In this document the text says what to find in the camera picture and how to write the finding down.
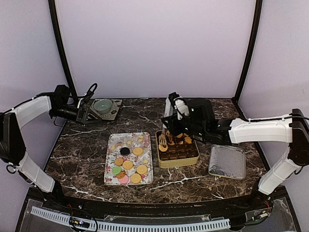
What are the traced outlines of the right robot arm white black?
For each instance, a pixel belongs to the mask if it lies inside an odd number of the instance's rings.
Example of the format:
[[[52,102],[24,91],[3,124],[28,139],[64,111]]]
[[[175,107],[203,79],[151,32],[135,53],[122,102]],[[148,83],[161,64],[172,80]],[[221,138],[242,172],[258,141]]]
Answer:
[[[292,173],[309,164],[309,124],[302,111],[259,119],[216,119],[212,103],[207,99],[186,101],[171,93],[165,101],[163,136],[186,133],[201,143],[233,145],[246,142],[282,142],[288,148],[281,158],[263,175],[258,191],[247,198],[246,205],[256,210],[277,186]]]

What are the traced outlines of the green macaron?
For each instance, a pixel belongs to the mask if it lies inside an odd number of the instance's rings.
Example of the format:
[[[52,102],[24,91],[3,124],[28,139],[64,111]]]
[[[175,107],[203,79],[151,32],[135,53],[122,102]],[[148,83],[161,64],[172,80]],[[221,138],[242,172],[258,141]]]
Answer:
[[[122,171],[122,168],[120,166],[115,166],[115,167],[112,168],[112,174],[113,175],[118,175],[118,174],[121,173],[121,171]]]

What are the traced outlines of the brown round cookie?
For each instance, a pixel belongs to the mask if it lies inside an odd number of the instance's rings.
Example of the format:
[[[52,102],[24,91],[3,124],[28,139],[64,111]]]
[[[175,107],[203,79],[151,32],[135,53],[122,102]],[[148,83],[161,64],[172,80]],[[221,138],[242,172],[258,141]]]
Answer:
[[[124,162],[123,158],[116,158],[116,159],[114,160],[114,164],[115,164],[116,166],[122,166],[123,162]]]

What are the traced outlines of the black sandwich cookie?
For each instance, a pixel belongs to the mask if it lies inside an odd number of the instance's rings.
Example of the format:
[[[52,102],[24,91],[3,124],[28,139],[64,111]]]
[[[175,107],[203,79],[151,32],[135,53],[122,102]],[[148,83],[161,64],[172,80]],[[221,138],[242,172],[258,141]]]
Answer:
[[[128,147],[122,147],[120,149],[120,154],[122,156],[128,156],[130,154],[130,149]]]

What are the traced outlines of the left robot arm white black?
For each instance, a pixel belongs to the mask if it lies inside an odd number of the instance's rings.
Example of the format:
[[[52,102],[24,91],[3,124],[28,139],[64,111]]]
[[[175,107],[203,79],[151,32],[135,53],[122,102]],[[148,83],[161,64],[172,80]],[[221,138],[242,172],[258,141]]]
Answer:
[[[50,194],[49,203],[58,211],[68,207],[68,199],[62,196],[61,184],[49,176],[30,154],[45,151],[43,141],[47,136],[44,126],[35,129],[35,120],[50,116],[81,124],[96,123],[100,118],[90,108],[98,85],[92,84],[88,91],[70,103],[73,94],[69,87],[58,85],[53,92],[43,92],[0,114],[0,159],[6,163],[10,174],[19,173],[29,184]]]

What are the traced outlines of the metal serving tongs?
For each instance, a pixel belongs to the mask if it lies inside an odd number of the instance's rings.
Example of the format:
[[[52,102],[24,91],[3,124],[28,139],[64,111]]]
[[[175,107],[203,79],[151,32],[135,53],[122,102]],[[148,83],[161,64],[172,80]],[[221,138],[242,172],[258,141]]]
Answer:
[[[165,105],[165,111],[164,111],[164,118],[169,117],[173,114],[173,106],[169,100],[169,98],[166,98],[166,105]],[[163,147],[167,147],[167,136],[169,136],[169,131],[166,127],[168,121],[163,121],[163,127],[161,134],[158,137],[159,144]]]

